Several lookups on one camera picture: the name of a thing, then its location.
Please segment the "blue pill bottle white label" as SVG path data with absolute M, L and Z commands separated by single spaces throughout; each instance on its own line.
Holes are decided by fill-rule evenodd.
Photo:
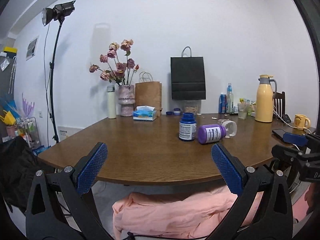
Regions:
M 183 141 L 195 139 L 197 122 L 194 113 L 183 113 L 179 123 L 178 137 Z

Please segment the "black smartphone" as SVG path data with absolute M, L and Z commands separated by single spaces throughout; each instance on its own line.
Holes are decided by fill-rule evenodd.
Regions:
M 272 134 L 283 142 L 289 143 L 292 140 L 292 134 L 284 131 L 283 129 L 273 129 Z

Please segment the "yellow mug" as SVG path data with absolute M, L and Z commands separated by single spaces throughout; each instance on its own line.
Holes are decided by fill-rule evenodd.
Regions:
M 294 118 L 294 126 L 296 129 L 309 129 L 311 121 L 306 115 L 296 114 Z

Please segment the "wooden chair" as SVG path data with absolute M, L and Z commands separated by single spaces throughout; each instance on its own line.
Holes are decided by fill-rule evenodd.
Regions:
M 285 100 L 285 92 L 276 92 L 274 93 L 273 98 L 273 104 L 274 104 L 274 115 L 283 117 L 285 114 L 285 106 L 286 106 L 286 100 Z

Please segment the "clear plastic bottle white neck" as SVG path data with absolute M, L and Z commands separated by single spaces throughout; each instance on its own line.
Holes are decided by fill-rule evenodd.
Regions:
M 236 133 L 237 133 L 236 122 L 229 119 L 219 119 L 217 123 L 226 129 L 226 138 L 231 138 L 236 136 Z

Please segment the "clear drinking glass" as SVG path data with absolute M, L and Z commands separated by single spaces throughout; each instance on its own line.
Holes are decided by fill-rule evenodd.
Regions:
M 249 104 L 246 102 L 238 103 L 238 118 L 245 120 L 247 118 Z

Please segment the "yellow thermos jug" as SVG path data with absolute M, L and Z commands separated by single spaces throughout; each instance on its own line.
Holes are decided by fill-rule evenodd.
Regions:
M 262 74 L 259 76 L 259 86 L 255 101 L 255 120 L 258 122 L 271 123 L 273 120 L 274 97 L 277 92 L 277 82 L 272 75 Z

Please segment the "black jacket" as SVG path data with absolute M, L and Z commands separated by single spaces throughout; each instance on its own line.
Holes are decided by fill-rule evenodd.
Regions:
M 54 172 L 52 166 L 33 154 L 22 137 L 1 143 L 1 194 L 9 207 L 15 206 L 25 213 L 31 184 L 38 170 Z

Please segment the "blue soda can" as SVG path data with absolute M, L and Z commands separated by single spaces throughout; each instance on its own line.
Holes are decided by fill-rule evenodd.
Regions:
M 220 94 L 219 97 L 219 113 L 225 114 L 226 113 L 226 94 Z

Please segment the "purple pill bottle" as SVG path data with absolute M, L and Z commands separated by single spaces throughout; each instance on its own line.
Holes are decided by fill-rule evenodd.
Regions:
M 210 144 L 222 140 L 226 133 L 226 128 L 222 125 L 202 125 L 198 129 L 197 139 L 201 144 Z

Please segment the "white calendar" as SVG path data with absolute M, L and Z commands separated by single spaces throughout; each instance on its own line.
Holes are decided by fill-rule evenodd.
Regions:
M 59 133 L 59 140 L 63 141 L 68 137 L 80 132 L 82 128 L 59 126 L 57 130 Z

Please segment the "clear jar with grains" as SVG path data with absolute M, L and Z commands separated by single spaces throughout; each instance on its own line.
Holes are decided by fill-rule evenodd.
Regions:
M 201 115 L 201 100 L 186 100 L 184 102 L 184 112 Z

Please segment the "small blue white jar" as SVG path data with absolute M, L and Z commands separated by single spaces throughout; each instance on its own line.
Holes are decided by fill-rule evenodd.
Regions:
M 181 115 L 181 109 L 180 108 L 174 108 L 173 115 Z

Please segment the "black paper bag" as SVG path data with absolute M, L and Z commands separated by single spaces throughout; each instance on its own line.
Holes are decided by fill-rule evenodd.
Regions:
M 180 57 L 170 58 L 172 100 L 206 100 L 203 57 L 193 57 L 186 46 Z

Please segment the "blue tissue pack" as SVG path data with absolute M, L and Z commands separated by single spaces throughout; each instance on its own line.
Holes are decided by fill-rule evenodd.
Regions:
M 157 111 L 155 107 L 151 106 L 137 106 L 133 112 L 133 120 L 138 121 L 154 121 L 157 118 Z

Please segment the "brown paper bag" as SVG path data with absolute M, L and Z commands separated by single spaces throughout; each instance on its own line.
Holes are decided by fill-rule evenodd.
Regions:
M 154 81 L 149 72 L 139 74 L 139 82 L 135 84 L 135 106 L 154 107 L 157 117 L 162 113 L 162 84 Z

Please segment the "pink ceramic vase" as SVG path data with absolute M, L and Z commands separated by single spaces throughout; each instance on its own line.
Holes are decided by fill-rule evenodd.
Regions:
M 119 86 L 118 101 L 120 104 L 120 115 L 130 117 L 134 111 L 135 105 L 135 86 L 121 85 Z

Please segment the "white thermos flask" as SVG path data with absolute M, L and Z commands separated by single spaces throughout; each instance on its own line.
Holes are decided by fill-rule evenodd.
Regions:
M 116 91 L 114 85 L 107 87 L 107 107 L 108 107 L 108 118 L 115 119 L 116 114 Z

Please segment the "dried pink flowers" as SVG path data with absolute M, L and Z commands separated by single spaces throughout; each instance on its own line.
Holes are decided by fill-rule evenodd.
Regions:
M 97 64 L 91 64 L 89 72 L 98 72 L 104 81 L 115 82 L 119 86 L 130 86 L 133 76 L 139 70 L 139 64 L 130 57 L 133 44 L 132 39 L 123 40 L 121 44 L 112 42 L 107 53 L 101 54 L 99 57 L 100 63 L 105 64 L 106 68 L 103 69 Z

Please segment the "black studio light stand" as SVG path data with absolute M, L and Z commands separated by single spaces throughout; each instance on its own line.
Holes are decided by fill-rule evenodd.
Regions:
M 55 69 L 55 58 L 57 51 L 57 44 L 59 41 L 61 29 L 63 22 L 66 17 L 68 17 L 74 10 L 76 0 L 60 3 L 55 5 L 53 8 L 44 8 L 41 13 L 41 20 L 44 27 L 50 25 L 53 21 L 59 22 L 59 27 L 57 30 L 52 60 L 49 62 L 49 74 L 48 78 L 46 78 L 45 89 L 46 89 L 46 104 L 47 104 L 47 113 L 49 114 L 49 118 L 52 122 L 53 126 L 53 140 L 55 143 L 59 143 L 59 136 L 57 132 L 56 120 L 55 120 L 55 112 L 54 112 L 54 99 L 53 99 L 53 85 L 54 85 L 54 69 Z

